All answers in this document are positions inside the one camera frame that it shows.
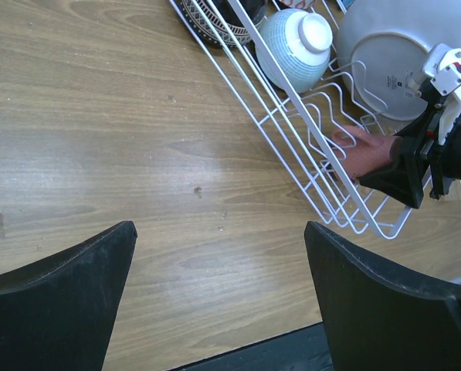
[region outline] wooden table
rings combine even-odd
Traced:
[[[0,273],[120,220],[139,239],[105,370],[320,321],[307,201],[165,0],[0,1]],[[461,203],[356,243],[461,275]]]

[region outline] white wire dish rack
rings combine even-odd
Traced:
[[[206,3],[218,16],[236,45],[231,49],[225,45],[208,16],[202,11],[202,6],[205,5],[201,0],[190,1],[223,45],[222,49],[208,47],[203,43],[182,15],[175,0],[170,0],[323,222],[350,227],[357,234],[370,227],[380,237],[396,238],[412,209],[381,192],[353,184],[341,166],[341,160],[345,156],[344,149],[338,147],[328,136],[335,127],[344,124],[362,126],[377,134],[388,134],[388,129],[383,128],[377,119],[381,112],[370,111],[355,100],[353,93],[346,93],[348,90],[342,81],[349,82],[350,92],[354,92],[354,80],[344,71],[348,66],[340,70],[336,67],[335,59],[332,59],[329,71],[321,82],[308,93],[299,96],[276,64],[239,0],[228,0],[247,28],[256,48],[265,51],[265,56],[272,61],[269,65],[284,87],[284,94],[270,85],[256,62],[252,46],[241,46],[238,43],[212,0],[206,0]],[[273,6],[273,11],[279,10],[275,0],[270,1],[270,11]],[[319,12],[327,18],[335,34],[338,30],[337,17],[341,17],[345,9],[339,7],[338,9],[342,9],[340,11],[334,7],[338,7],[335,1],[319,0],[309,10]],[[222,50],[228,58],[222,58]],[[358,63],[365,71],[365,65],[361,61],[353,63]],[[386,107],[381,99],[366,90],[365,92]]]

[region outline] pink cup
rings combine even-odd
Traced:
[[[378,168],[392,163],[397,154],[402,138],[394,135],[373,135],[358,126],[343,126],[343,129],[355,138],[355,147],[343,148],[343,154],[334,149],[335,155],[340,159],[345,172],[352,182],[356,182],[361,176]],[[344,131],[337,128],[333,131],[332,140],[339,146],[353,145],[353,141]]]

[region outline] white plate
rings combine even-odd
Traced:
[[[396,127],[425,110],[426,102],[407,83],[437,43],[461,48],[461,0],[356,0],[334,41],[339,67],[353,61],[366,66],[345,67],[357,98]]]

